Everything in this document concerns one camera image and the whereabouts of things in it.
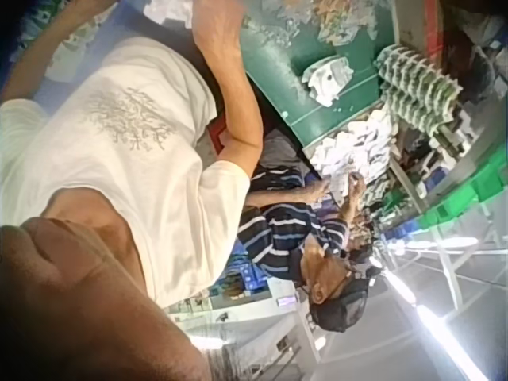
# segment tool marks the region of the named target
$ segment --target striped shirt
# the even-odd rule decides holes
[[[258,167],[250,191],[291,190],[303,187],[294,168]],[[249,259],[276,278],[303,282],[300,261],[303,242],[312,233],[327,256],[340,256],[348,241],[348,225],[341,219],[321,221],[304,203],[251,208],[241,216],[238,238]]]

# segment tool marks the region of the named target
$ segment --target table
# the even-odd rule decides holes
[[[258,25],[284,27],[285,21],[262,10],[260,0],[246,0],[248,15]],[[283,46],[252,29],[242,33],[242,50],[247,73],[307,147],[326,134],[363,113],[379,100],[380,88],[374,60],[379,52],[395,43],[392,11],[377,6],[377,38],[372,40],[365,28],[349,45],[334,47],[318,40],[319,24],[300,25],[300,33]],[[352,81],[332,107],[314,101],[302,84],[303,72],[313,63],[340,54],[355,71]]]

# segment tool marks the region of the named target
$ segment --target black cap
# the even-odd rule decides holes
[[[325,300],[322,304],[310,304],[314,323],[326,331],[345,332],[363,316],[368,298],[369,279],[353,279],[345,286],[338,298]]]

